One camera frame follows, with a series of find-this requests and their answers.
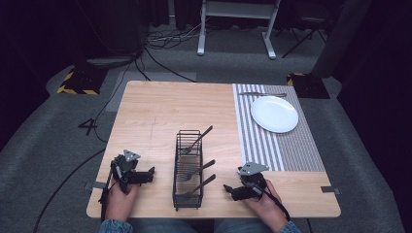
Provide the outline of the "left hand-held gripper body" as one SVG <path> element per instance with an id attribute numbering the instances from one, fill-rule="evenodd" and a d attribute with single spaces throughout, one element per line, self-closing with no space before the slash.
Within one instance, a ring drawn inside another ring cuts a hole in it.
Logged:
<path id="1" fill-rule="evenodd" d="M 124 150 L 123 154 L 118 155 L 111 162 L 113 177 L 119 183 L 123 193 L 127 192 L 130 184 L 139 184 L 144 181 L 143 175 L 135 171 L 139 158 L 139 154 Z"/>

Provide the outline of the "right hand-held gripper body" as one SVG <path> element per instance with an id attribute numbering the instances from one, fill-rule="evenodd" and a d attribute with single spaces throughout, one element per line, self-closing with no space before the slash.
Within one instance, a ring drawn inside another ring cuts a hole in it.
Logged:
<path id="1" fill-rule="evenodd" d="M 241 184 L 243 184 L 243 192 L 246 199 L 257 198 L 260 199 L 267 184 L 262 174 L 267 171 L 266 165 L 257 164 L 255 162 L 247 162 L 242 167 L 238 168 Z"/>

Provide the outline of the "black wire cutlery rack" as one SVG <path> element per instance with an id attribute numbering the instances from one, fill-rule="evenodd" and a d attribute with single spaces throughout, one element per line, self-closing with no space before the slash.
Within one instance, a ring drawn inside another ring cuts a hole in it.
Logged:
<path id="1" fill-rule="evenodd" d="M 184 174 L 187 170 L 196 169 L 203 165 L 202 141 L 199 141 L 189 154 L 181 154 L 181 149 L 189 147 L 200 135 L 199 130 L 180 130 L 176 135 L 175 158 L 174 158 L 174 180 L 172 200 L 176 211 L 182 208 L 201 207 L 203 198 L 203 189 L 200 188 L 192 194 L 191 197 L 179 197 L 179 194 L 184 194 L 193 190 L 203 182 L 203 175 L 194 175 L 189 181 L 178 182 L 177 178 L 180 174 Z"/>

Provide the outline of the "person's right hand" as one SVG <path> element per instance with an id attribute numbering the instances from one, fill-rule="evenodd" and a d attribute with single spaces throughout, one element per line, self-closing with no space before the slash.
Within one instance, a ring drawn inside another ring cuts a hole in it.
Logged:
<path id="1" fill-rule="evenodd" d="M 280 233 L 289 222 L 281 208 L 266 194 L 258 201 L 245 199 L 243 203 L 251 209 L 273 233 Z"/>

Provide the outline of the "person's left hand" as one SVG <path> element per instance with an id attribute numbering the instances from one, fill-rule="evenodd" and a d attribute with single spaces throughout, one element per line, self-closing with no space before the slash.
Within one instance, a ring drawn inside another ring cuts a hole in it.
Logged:
<path id="1" fill-rule="evenodd" d="M 127 193 L 121 190 L 118 183 L 113 184 L 108 195 L 105 218 L 126 222 L 132 213 L 138 191 L 138 184 L 130 185 Z"/>

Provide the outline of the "grey striped placemat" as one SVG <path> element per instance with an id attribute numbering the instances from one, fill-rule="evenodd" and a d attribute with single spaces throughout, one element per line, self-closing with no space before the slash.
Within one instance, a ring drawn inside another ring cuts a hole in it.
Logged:
<path id="1" fill-rule="evenodd" d="M 271 171 L 323 172 L 323 161 L 293 87 L 235 83 L 232 90 L 243 162 L 263 164 Z M 251 115 L 252 103 L 263 96 L 235 96 L 240 92 L 287 93 L 282 99 L 297 110 L 296 128 L 286 133 L 263 129 Z"/>

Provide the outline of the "white round plate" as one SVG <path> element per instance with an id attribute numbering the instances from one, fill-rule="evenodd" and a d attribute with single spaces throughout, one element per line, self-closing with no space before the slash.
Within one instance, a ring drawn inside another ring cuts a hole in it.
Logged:
<path id="1" fill-rule="evenodd" d="M 298 124 L 298 113 L 288 101 L 274 96 L 257 98 L 251 105 L 253 120 L 263 129 L 274 133 L 294 130 Z"/>

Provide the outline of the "metal table knife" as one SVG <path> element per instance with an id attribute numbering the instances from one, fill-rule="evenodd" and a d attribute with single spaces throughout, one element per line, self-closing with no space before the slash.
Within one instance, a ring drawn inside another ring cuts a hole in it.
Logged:
<path id="1" fill-rule="evenodd" d="M 287 93 L 261 93 L 261 92 L 240 92 L 235 96 L 272 96 L 272 97 L 287 97 Z"/>

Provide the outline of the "yellow black striped stand base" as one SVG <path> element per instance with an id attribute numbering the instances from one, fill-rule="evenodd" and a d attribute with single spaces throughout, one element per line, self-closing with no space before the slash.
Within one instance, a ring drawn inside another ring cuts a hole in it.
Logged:
<path id="1" fill-rule="evenodd" d="M 298 98 L 329 99 L 323 81 L 311 73 L 287 74 L 287 85 L 292 86 Z"/>
<path id="2" fill-rule="evenodd" d="M 107 69 L 72 68 L 65 76 L 57 93 L 99 95 L 107 73 Z"/>

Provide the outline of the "white desk frame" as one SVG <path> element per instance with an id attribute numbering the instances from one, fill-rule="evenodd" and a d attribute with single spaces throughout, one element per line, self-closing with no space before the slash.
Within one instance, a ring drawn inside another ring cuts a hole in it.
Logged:
<path id="1" fill-rule="evenodd" d="M 270 41 L 270 36 L 279 11 L 280 3 L 281 0 L 274 0 L 273 3 L 269 4 L 202 0 L 200 34 L 196 53 L 199 56 L 202 56 L 205 53 L 206 17 L 254 18 L 268 20 L 267 29 L 261 33 L 261 37 L 266 47 L 268 57 L 270 59 L 275 59 L 277 55 Z"/>

